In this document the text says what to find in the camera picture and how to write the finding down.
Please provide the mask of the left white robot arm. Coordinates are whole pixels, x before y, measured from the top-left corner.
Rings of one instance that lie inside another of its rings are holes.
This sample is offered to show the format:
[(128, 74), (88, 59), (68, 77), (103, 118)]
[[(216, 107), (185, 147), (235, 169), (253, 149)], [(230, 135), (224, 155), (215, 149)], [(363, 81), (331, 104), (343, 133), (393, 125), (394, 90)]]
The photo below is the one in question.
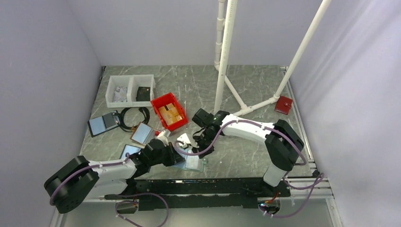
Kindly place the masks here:
[(143, 148), (124, 147), (118, 160), (91, 161), (77, 156), (48, 178), (44, 188), (50, 205), (59, 213), (68, 213), (86, 199), (116, 194), (131, 198), (136, 192), (135, 178), (148, 173), (152, 166), (174, 166), (185, 162), (172, 143), (152, 139)]

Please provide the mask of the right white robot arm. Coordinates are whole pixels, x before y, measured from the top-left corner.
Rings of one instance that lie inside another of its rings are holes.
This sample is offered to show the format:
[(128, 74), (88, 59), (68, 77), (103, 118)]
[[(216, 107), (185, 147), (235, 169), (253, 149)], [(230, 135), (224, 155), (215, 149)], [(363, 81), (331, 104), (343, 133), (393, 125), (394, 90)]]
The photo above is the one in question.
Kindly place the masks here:
[(271, 164), (263, 175), (261, 192), (272, 196), (279, 190), (282, 178), (296, 165), (302, 156), (305, 144), (290, 124), (282, 119), (276, 123), (256, 122), (243, 119), (226, 111), (211, 114), (199, 109), (192, 121), (203, 129), (199, 136), (194, 136), (196, 147), (193, 153), (204, 157), (214, 151), (214, 143), (219, 136), (235, 136), (265, 145)]

